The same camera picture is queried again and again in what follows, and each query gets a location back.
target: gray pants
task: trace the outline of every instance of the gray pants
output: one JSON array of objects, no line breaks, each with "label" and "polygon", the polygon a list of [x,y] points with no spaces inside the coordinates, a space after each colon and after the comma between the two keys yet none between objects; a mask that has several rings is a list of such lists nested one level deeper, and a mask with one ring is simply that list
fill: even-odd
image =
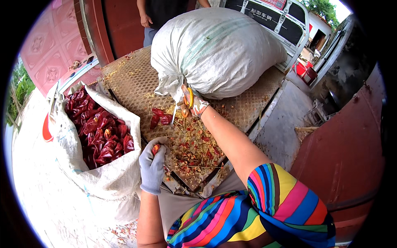
[{"label": "gray pants", "polygon": [[[192,198],[189,196],[181,196],[173,194],[166,186],[161,185],[161,194],[158,196],[160,204],[161,221],[163,222],[164,238],[167,238],[168,231],[174,222],[183,215],[187,210],[195,204],[202,201],[202,199]],[[214,189],[211,196],[221,194],[232,190],[246,189],[236,172],[232,170],[229,176]],[[137,194],[141,198],[142,190],[138,188]]]},{"label": "gray pants", "polygon": [[143,47],[147,47],[152,44],[153,38],[156,35],[157,31],[158,30],[156,29],[145,27],[145,39],[143,40]]}]

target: green plant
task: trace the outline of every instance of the green plant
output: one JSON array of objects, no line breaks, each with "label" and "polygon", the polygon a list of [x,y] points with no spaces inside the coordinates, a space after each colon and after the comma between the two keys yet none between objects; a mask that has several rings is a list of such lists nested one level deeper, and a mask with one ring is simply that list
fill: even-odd
[{"label": "green plant", "polygon": [[332,27],[332,32],[338,27],[339,22],[336,18],[335,7],[329,0],[299,0],[306,6],[308,11],[319,14],[323,17]]},{"label": "green plant", "polygon": [[35,88],[23,64],[15,64],[11,74],[8,91],[6,122],[9,125],[16,125],[15,119],[24,108],[27,97]]}]

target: work glove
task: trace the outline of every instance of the work glove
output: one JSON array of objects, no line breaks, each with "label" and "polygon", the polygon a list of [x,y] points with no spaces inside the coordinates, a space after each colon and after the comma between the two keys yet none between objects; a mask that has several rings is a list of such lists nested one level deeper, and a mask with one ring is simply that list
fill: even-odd
[{"label": "work glove", "polygon": [[[182,91],[186,96],[187,102],[190,103],[192,99],[190,99],[190,92],[187,90],[186,85],[182,85]],[[193,107],[190,109],[192,115],[194,117],[201,118],[201,114],[204,112],[206,107],[209,105],[207,101],[204,101],[200,97],[194,95],[193,96]]]},{"label": "work glove", "polygon": [[[156,155],[152,153],[155,144],[160,144]],[[142,184],[141,189],[155,195],[161,193],[160,185],[164,177],[164,160],[166,154],[170,153],[167,137],[159,137],[150,141],[139,156],[139,165],[141,167]]]}]

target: striped shirt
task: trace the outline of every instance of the striped shirt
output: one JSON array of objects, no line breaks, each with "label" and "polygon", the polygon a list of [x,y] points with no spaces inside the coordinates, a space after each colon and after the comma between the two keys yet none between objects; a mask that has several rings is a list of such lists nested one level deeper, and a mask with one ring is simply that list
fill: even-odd
[{"label": "striped shirt", "polygon": [[168,247],[333,247],[324,203],[277,164],[260,165],[248,190],[199,202],[171,227]]}]

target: metal diamond plate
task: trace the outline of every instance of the metal diamond plate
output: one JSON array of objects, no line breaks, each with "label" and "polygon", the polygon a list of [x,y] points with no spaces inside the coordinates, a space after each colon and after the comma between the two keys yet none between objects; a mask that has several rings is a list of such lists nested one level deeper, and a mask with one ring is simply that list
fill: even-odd
[{"label": "metal diamond plate", "polygon": [[[150,120],[153,116],[151,109],[160,108],[166,113],[173,114],[175,101],[171,96],[154,94],[158,86],[158,73],[150,65],[150,46],[139,49],[117,59],[101,68],[105,75],[105,82],[112,89],[120,104],[141,118],[142,136],[148,141],[167,136],[171,140],[171,154],[167,156],[166,166],[190,188],[192,192],[202,190],[207,181],[218,170],[217,166],[225,158],[217,148],[212,135],[205,130],[203,123],[197,118],[182,118],[177,112],[173,126],[159,125],[150,130]],[[275,67],[263,73],[257,83],[243,94],[222,100],[208,101],[226,119],[235,124],[243,132],[247,132],[259,113],[265,108],[275,91],[281,85],[284,74]],[[210,151],[212,160],[205,156]],[[186,153],[195,154],[202,167],[184,166],[179,161]]]}]

